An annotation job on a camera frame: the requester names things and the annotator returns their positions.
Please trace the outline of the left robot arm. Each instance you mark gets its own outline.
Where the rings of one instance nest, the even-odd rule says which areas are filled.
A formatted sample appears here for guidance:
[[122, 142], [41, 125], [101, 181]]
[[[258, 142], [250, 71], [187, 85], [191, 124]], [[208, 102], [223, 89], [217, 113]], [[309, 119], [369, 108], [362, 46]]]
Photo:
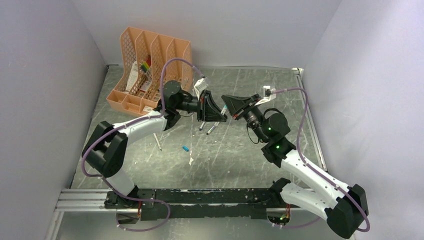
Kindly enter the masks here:
[[119, 192], [118, 201], [126, 208], [139, 200], [138, 187], [123, 170], [128, 146], [146, 136], [172, 128], [181, 118], [180, 111], [194, 113], [201, 122], [226, 122], [228, 117], [215, 103], [212, 93], [203, 90], [195, 98], [175, 80], [165, 83], [163, 99], [148, 114], [127, 122], [99, 123], [84, 147], [81, 156], [96, 169], [109, 186]]

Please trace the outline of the thin white pen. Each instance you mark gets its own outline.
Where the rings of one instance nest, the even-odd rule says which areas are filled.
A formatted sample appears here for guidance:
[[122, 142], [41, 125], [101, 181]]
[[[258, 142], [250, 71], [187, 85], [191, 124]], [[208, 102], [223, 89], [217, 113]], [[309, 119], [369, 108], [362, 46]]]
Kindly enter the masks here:
[[159, 148], [160, 151], [162, 151], [162, 146], [161, 146], [161, 143], [159, 141], [159, 138], [158, 138], [157, 134], [154, 133], [153, 136], [154, 136], [154, 139], [156, 141], [157, 147]]

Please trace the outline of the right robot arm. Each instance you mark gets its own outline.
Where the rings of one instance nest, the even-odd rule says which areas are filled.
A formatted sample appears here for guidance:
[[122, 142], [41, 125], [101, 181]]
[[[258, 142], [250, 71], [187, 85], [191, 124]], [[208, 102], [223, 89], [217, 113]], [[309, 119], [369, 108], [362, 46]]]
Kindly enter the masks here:
[[295, 183], [287, 183], [270, 193], [270, 202], [275, 207], [285, 203], [298, 206], [325, 220], [338, 236], [349, 239], [369, 214], [365, 190], [358, 184], [349, 186], [318, 168], [291, 143], [286, 135], [291, 131], [287, 118], [276, 108], [265, 116], [259, 105], [262, 98], [222, 95], [227, 112], [234, 120], [244, 119], [253, 130], [266, 160], [284, 168], [304, 182], [310, 189], [304, 190]]

